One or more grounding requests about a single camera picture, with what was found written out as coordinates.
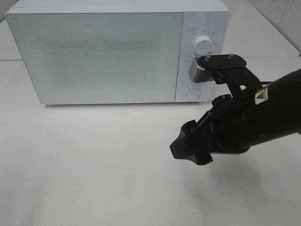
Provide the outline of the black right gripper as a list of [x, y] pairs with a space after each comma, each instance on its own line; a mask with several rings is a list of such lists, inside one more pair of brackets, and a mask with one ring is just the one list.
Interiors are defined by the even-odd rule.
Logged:
[[213, 161], [211, 153], [243, 153], [249, 149], [239, 141], [243, 132], [250, 131], [249, 115], [261, 83], [247, 68], [228, 69], [222, 74], [221, 81], [230, 93], [216, 97], [212, 109], [199, 121], [182, 125], [179, 136], [169, 146], [175, 159], [204, 166]]

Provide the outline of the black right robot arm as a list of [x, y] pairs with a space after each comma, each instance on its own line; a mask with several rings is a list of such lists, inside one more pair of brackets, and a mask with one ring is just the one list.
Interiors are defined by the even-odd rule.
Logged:
[[212, 154], [241, 154], [250, 147], [301, 131], [301, 72], [294, 71], [261, 89], [237, 97], [219, 96], [199, 121], [182, 125], [170, 145], [175, 159], [197, 165]]

